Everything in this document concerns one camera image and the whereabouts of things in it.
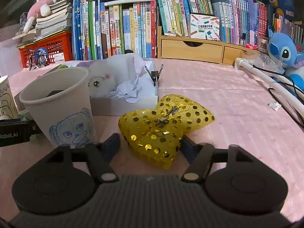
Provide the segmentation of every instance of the row of books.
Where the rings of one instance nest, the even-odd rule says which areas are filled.
[[[215,16],[220,19],[222,42],[238,45],[241,39],[257,44],[258,36],[266,36],[267,10],[253,0],[212,0]]]
[[[188,36],[189,15],[191,13],[204,13],[213,15],[210,0],[161,0],[162,12],[165,21],[162,20],[164,34],[167,36]]]
[[[156,57],[156,1],[132,1],[74,0],[75,60],[106,59],[127,50],[142,57]]]
[[[273,32],[281,32],[290,35],[294,43],[303,43],[303,28],[295,25],[279,14],[273,14]]]

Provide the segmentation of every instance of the drawing of cartoon character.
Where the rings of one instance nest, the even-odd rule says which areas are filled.
[[[13,119],[12,97],[8,93],[0,95],[0,119]]]
[[[90,139],[88,137],[93,133],[93,118],[90,110],[86,108],[83,108],[79,113],[66,117],[49,129],[50,138],[54,145],[73,145],[76,148],[89,143]]]

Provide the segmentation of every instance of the paper cup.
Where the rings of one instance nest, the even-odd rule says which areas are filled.
[[[89,72],[71,67],[45,74],[27,85],[20,101],[54,146],[83,147],[95,141]],[[63,90],[52,96],[53,91]]]
[[[10,88],[9,77],[0,78],[0,120],[16,119],[18,112]]]

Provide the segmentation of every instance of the plush toy eye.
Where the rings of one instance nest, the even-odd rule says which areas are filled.
[[[283,58],[288,58],[289,57],[289,52],[288,52],[288,50],[283,50],[283,53],[282,53],[282,57]]]
[[[94,81],[93,86],[94,87],[100,87],[100,82],[99,81]]]
[[[64,137],[66,137],[66,138],[70,138],[70,137],[72,136],[72,132],[66,131],[66,132],[63,133],[63,135],[64,135]]]

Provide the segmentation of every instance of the pink plush toy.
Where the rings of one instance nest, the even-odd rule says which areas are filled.
[[[28,12],[27,23],[24,26],[23,32],[28,33],[32,25],[36,24],[37,18],[49,16],[51,14],[51,9],[48,5],[53,5],[56,2],[56,0],[40,0],[36,2]]]

